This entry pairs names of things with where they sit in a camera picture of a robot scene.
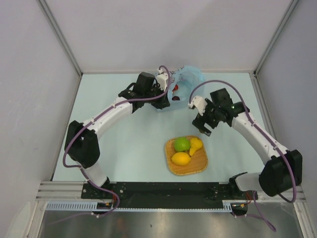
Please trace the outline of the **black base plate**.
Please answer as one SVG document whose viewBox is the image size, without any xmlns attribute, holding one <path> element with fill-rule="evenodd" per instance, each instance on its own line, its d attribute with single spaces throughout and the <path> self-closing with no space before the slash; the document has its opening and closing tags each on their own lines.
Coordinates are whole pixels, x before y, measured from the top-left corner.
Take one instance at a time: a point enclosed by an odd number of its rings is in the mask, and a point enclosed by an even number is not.
<svg viewBox="0 0 317 238">
<path fill-rule="evenodd" d="M 246 211 L 257 193 L 240 191 L 232 183 L 219 182 L 111 182 L 105 190 L 89 183 L 82 187 L 82 199 L 113 203 L 120 209 L 186 209 Z"/>
</svg>

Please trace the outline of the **woven bamboo tray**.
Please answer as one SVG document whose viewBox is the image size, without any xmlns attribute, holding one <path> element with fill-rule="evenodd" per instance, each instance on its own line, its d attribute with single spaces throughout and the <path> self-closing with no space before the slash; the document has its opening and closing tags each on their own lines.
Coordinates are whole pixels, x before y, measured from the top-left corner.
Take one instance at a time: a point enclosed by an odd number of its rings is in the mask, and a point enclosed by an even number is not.
<svg viewBox="0 0 317 238">
<path fill-rule="evenodd" d="M 170 171 L 178 176 L 200 173 L 209 164 L 202 140 L 193 135 L 168 140 L 165 157 Z"/>
</svg>

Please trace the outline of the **green fake lime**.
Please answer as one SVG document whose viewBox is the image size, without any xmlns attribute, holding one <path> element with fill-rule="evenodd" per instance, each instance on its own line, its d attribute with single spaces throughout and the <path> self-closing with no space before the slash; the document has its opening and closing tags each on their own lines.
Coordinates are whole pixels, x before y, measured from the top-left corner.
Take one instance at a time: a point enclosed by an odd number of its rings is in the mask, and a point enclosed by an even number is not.
<svg viewBox="0 0 317 238">
<path fill-rule="evenodd" d="M 190 140 L 186 137 L 178 137 L 174 140 L 173 145 L 176 152 L 188 151 L 190 149 Z"/>
</svg>

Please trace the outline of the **red cherry tomato bunch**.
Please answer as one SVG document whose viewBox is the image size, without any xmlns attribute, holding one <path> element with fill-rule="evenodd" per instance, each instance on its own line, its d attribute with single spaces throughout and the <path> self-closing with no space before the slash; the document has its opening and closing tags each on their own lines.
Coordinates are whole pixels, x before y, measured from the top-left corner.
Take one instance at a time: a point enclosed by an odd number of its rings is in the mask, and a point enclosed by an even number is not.
<svg viewBox="0 0 317 238">
<path fill-rule="evenodd" d="M 175 85 L 172 91 L 177 91 L 179 89 L 178 85 Z"/>
</svg>

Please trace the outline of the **yellow fake lemon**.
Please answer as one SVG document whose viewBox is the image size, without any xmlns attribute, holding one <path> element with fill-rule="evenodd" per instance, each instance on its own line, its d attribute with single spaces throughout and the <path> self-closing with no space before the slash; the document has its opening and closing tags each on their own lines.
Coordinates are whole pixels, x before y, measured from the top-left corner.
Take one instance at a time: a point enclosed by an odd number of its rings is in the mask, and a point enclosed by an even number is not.
<svg viewBox="0 0 317 238">
<path fill-rule="evenodd" d="M 190 139 L 190 150 L 189 150 L 189 155 L 193 156 L 197 150 L 202 148 L 203 142 L 197 137 L 193 137 Z"/>
<path fill-rule="evenodd" d="M 186 152 L 177 152 L 171 157 L 171 160 L 178 166 L 186 166 L 191 162 L 191 157 Z"/>
</svg>

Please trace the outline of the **light blue plastic bag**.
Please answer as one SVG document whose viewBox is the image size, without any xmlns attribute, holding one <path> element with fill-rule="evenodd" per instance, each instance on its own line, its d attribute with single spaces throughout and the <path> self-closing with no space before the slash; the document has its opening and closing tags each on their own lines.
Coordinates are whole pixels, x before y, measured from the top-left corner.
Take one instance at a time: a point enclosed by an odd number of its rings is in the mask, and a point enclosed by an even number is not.
<svg viewBox="0 0 317 238">
<path fill-rule="evenodd" d="M 182 66 L 176 71 L 171 71 L 170 76 L 173 79 L 173 83 L 169 86 L 167 92 L 170 107 L 158 110 L 159 112 L 174 111 L 188 107 L 191 92 L 205 81 L 205 77 L 200 69 L 193 66 Z M 179 89 L 172 91 L 175 85 L 178 85 Z M 178 96 L 180 101 L 173 101 L 172 97 L 174 96 Z"/>
</svg>

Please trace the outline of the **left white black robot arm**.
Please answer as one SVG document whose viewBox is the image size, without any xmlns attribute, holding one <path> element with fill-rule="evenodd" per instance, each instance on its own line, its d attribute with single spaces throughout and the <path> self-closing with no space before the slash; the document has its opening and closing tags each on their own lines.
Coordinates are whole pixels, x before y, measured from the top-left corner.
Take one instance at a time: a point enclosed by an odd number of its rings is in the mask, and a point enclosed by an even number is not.
<svg viewBox="0 0 317 238">
<path fill-rule="evenodd" d="M 109 194 L 108 177 L 99 165 L 99 140 L 113 125 L 133 114 L 144 104 L 157 109 L 169 107 L 167 97 L 172 83 L 170 72 L 163 66 L 158 75 L 141 72 L 136 82 L 122 90 L 114 102 L 100 114 L 84 121 L 72 121 L 68 126 L 64 156 L 75 161 L 87 181 L 93 183 L 92 192 L 98 198 Z"/>
</svg>

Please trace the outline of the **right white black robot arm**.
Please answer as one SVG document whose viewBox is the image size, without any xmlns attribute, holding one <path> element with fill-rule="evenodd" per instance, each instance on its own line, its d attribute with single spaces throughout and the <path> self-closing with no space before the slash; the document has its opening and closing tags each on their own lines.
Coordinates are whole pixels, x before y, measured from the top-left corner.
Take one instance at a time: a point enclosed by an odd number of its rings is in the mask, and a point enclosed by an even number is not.
<svg viewBox="0 0 317 238">
<path fill-rule="evenodd" d="M 251 190 L 273 197 L 302 183 L 303 157 L 298 150 L 289 150 L 277 142 L 255 121 L 243 102 L 232 102 L 225 88 L 211 92 L 210 96 L 190 97 L 189 108 L 198 110 L 193 126 L 210 136 L 206 125 L 216 128 L 220 122 L 228 124 L 246 139 L 264 164 L 260 173 L 244 172 L 231 177 L 234 183 L 229 185 L 228 192 L 232 198 L 240 199 Z"/>
</svg>

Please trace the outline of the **dark red fake plum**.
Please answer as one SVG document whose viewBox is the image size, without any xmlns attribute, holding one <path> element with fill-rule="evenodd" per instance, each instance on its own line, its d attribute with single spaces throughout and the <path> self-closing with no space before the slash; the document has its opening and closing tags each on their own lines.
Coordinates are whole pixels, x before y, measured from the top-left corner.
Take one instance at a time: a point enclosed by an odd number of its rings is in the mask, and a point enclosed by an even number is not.
<svg viewBox="0 0 317 238">
<path fill-rule="evenodd" d="M 180 98 L 178 96 L 174 96 L 174 97 L 172 97 L 172 100 L 173 101 L 180 101 Z"/>
</svg>

